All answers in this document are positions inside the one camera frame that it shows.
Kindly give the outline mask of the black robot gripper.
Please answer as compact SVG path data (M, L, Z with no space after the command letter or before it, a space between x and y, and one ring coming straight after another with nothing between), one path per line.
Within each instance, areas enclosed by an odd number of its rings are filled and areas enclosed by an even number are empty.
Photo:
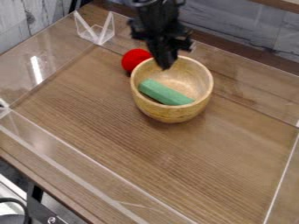
M180 5L134 5L136 17L128 20L130 36L142 40L157 66L166 70L180 50L192 49L192 31L178 21Z

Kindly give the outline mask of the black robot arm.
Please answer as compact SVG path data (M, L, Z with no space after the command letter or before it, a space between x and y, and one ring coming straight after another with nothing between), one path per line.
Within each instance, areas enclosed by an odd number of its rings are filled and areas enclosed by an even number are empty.
M180 50L192 50L192 30L178 20L185 0L130 0L136 17L126 23L130 37L142 40L157 66L168 70Z

